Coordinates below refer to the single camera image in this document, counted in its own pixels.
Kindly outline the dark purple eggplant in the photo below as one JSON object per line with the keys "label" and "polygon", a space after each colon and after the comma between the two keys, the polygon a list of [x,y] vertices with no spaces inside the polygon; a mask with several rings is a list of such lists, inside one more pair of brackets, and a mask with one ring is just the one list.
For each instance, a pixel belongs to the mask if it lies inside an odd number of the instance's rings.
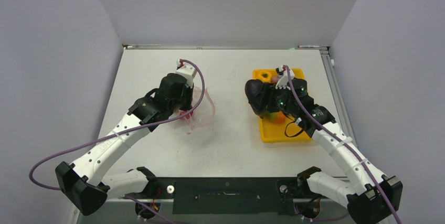
{"label": "dark purple eggplant", "polygon": [[270,98],[269,85],[258,79],[250,79],[245,84],[245,95],[254,114],[264,118]]}

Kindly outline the red tomato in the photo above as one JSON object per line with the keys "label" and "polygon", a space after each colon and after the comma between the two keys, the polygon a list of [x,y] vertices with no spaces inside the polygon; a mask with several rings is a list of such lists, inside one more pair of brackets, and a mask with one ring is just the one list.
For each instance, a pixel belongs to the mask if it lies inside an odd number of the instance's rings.
{"label": "red tomato", "polygon": [[180,111],[179,118],[181,120],[190,120],[193,117],[193,111]]}

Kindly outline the yellow plastic tray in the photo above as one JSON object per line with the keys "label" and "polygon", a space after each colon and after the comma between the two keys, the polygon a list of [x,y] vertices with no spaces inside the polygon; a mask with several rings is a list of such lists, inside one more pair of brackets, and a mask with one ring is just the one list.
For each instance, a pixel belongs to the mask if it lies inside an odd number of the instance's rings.
{"label": "yellow plastic tray", "polygon": [[[252,76],[254,79],[259,71],[269,71],[271,75],[278,76],[275,69],[256,69]],[[273,124],[265,118],[259,119],[259,131],[261,140],[264,143],[280,143],[280,142],[309,142],[311,139],[308,135],[294,123],[294,118],[286,115],[287,119],[283,124]]]}

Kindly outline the clear zip top bag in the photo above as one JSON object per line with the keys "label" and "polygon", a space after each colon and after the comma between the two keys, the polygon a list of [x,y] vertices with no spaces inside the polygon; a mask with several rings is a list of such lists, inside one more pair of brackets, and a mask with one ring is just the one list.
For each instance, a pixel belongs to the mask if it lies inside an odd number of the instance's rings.
{"label": "clear zip top bag", "polygon": [[191,114],[173,122],[173,128],[179,129],[186,134],[191,134],[193,130],[200,127],[210,126],[214,122],[215,114],[215,103],[206,88],[204,90],[204,97],[198,108]]}

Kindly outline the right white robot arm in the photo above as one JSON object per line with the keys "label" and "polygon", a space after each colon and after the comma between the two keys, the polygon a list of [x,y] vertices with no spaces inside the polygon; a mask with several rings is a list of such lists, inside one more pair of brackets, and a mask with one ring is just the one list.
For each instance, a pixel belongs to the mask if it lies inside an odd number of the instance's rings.
{"label": "right white robot arm", "polygon": [[252,80],[245,86],[246,96],[255,114],[268,112],[291,116],[313,141],[321,146],[348,178],[336,179],[317,167],[298,174],[296,189],[304,197],[325,196],[347,209],[355,223],[380,223],[397,213],[403,189],[396,177],[387,176],[372,164],[346,136],[330,111],[314,102],[306,90],[307,82],[282,76],[278,83]]}

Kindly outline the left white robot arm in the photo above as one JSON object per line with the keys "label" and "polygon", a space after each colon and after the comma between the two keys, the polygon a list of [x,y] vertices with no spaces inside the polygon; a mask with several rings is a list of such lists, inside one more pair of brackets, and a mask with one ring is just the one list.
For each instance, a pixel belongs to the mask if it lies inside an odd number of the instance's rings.
{"label": "left white robot arm", "polygon": [[192,108],[195,74],[169,73],[157,89],[137,99],[121,121],[87,153],[71,163],[61,162],[55,169],[63,194],[85,216],[96,212],[112,198],[139,193],[144,198],[156,192],[155,176],[145,167],[107,175],[108,170],[137,141],[153,132],[158,123],[177,110]]}

